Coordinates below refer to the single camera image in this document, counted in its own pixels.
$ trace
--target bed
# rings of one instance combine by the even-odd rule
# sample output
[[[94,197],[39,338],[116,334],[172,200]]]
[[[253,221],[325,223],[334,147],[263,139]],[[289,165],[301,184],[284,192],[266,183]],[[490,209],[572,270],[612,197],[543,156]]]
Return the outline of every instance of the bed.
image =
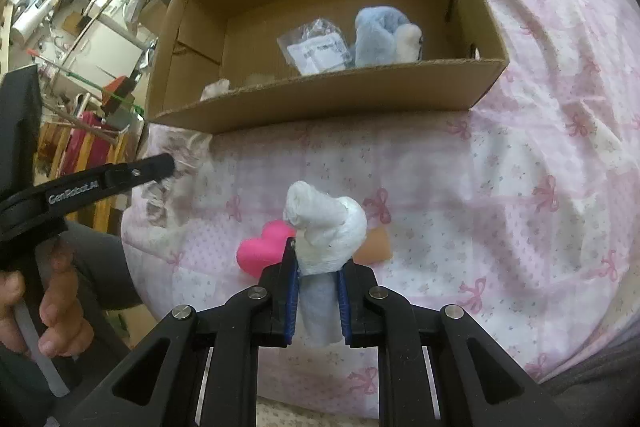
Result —
[[[148,153],[174,154],[177,176],[135,189],[122,224],[152,313],[217,306],[254,283],[236,248],[281,217],[303,179],[386,227],[394,254],[374,266],[381,284],[420,306],[460,304],[538,381],[636,334],[638,6],[488,1],[511,64],[468,112],[213,137],[152,126]],[[376,352],[310,349],[299,335],[260,352],[258,395],[259,425],[371,422]]]

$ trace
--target gray pants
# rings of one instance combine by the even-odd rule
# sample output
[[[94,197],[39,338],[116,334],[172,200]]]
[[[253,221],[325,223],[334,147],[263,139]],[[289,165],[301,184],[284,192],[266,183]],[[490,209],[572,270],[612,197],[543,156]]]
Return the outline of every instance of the gray pants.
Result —
[[[140,304],[119,238],[69,223],[65,239],[76,250],[79,299],[94,327],[95,340],[79,357],[82,384],[62,399],[54,399],[37,367],[23,357],[0,350],[0,384],[14,393],[14,403],[38,427],[47,416],[63,419],[128,353],[102,310]],[[542,387],[579,427],[640,425],[640,337],[607,347]]]

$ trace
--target triangular cutout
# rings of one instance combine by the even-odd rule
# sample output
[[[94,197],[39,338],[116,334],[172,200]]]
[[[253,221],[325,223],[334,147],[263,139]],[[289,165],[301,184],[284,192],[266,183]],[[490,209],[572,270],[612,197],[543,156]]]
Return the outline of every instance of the triangular cutout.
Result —
[[[156,387],[171,342],[159,339],[113,386],[113,394],[138,405],[147,405]]]
[[[482,344],[476,339],[469,339],[466,341],[466,345],[474,361],[482,393],[487,403],[494,405],[523,393],[523,388],[496,362],[494,357],[489,355]]]

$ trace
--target blue gripper pad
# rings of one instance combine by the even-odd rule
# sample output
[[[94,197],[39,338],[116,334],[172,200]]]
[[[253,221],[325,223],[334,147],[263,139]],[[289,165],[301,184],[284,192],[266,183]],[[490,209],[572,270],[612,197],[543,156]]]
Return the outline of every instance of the blue gripper pad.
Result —
[[[347,283],[344,279],[344,270],[338,272],[338,307],[340,309],[340,325],[344,343],[351,345],[351,309],[349,295],[347,295]]]
[[[285,305],[285,325],[284,337],[287,344],[290,344],[294,333],[296,333],[296,312],[298,311],[298,293],[300,292],[300,273],[298,272],[298,261],[294,261],[293,270],[289,275],[289,289],[287,291],[287,302]]]

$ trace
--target blue plush toy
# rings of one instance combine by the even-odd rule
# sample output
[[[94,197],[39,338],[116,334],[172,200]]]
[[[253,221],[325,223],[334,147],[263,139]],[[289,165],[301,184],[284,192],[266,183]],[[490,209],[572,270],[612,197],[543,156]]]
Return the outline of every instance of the blue plush toy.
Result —
[[[355,66],[415,62],[422,31],[391,6],[363,8],[356,17]]]

